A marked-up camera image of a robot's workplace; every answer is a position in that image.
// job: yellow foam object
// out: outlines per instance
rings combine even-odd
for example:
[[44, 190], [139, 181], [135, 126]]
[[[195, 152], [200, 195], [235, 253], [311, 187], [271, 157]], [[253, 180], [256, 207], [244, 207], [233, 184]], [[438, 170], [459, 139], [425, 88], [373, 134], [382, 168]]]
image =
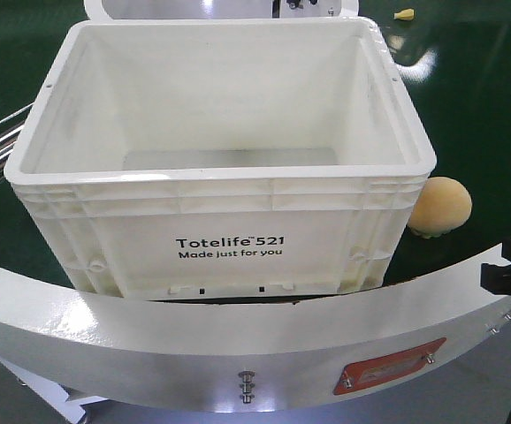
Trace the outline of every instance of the yellow foam object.
[[407, 226], [425, 239], [438, 237], [468, 221], [471, 206], [468, 190], [461, 183], [447, 177], [429, 178]]
[[415, 18], [415, 9], [405, 9], [393, 14], [393, 19], [413, 20]]

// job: screw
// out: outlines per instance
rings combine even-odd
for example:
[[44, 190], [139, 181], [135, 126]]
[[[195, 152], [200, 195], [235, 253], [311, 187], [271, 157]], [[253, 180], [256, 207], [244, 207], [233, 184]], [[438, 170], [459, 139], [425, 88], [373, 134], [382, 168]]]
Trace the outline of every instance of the screw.
[[251, 404], [253, 398], [255, 398], [255, 396], [250, 393], [240, 395], [240, 399], [244, 403], [244, 405]]
[[252, 389], [255, 386], [256, 385], [253, 384], [252, 382], [243, 382], [242, 384], [240, 384], [242, 394], [247, 395], [247, 394], [251, 393]]
[[256, 375], [253, 371], [242, 371], [238, 374], [238, 377], [241, 378], [242, 382], [252, 382], [252, 378]]
[[352, 389], [354, 387], [354, 379], [352, 377], [345, 378], [342, 380], [344, 389]]

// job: red label plate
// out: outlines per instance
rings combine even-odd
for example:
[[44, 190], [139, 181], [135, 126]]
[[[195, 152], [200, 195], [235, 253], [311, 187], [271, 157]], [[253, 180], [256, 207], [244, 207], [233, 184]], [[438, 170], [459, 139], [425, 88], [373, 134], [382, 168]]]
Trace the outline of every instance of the red label plate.
[[432, 355], [445, 341], [442, 337], [406, 351], [346, 365], [333, 393], [344, 395], [413, 374], [433, 361]]

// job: white painted metal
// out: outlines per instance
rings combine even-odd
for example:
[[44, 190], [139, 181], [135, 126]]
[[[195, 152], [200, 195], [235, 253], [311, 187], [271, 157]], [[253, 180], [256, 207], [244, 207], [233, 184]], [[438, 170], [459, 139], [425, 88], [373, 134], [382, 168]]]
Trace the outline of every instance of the white painted metal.
[[358, 0], [318, 0], [317, 4], [311, 4], [309, 0], [301, 0], [300, 7], [297, 9], [291, 9], [286, 0], [281, 0], [279, 16], [281, 18], [357, 16], [359, 9]]
[[84, 4], [92, 20], [242, 19], [271, 18], [273, 0], [84, 0]]
[[[504, 262], [500, 247], [408, 283], [296, 305], [117, 299], [0, 269], [0, 357], [139, 405], [232, 412], [328, 404], [407, 380], [335, 397], [347, 363], [448, 337], [437, 367], [507, 322], [511, 298], [479, 287], [482, 262]], [[239, 399], [244, 369], [256, 372], [251, 405]]]

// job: dark green surface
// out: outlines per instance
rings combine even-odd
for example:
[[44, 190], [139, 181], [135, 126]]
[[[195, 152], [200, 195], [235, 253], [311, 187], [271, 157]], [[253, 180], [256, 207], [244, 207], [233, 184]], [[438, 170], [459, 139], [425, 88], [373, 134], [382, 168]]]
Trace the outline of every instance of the dark green surface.
[[[408, 7], [414, 21], [393, 21]], [[444, 237], [405, 231], [386, 276], [391, 284], [511, 235], [511, 2], [370, 0], [361, 14], [379, 24], [398, 64], [434, 56], [427, 79], [409, 72], [405, 82], [437, 152], [433, 175], [459, 179], [474, 201], [468, 223]], [[67, 28], [82, 19], [81, 0], [0, 1], [0, 118], [34, 99]], [[0, 266], [68, 284], [8, 185], [0, 186]]]

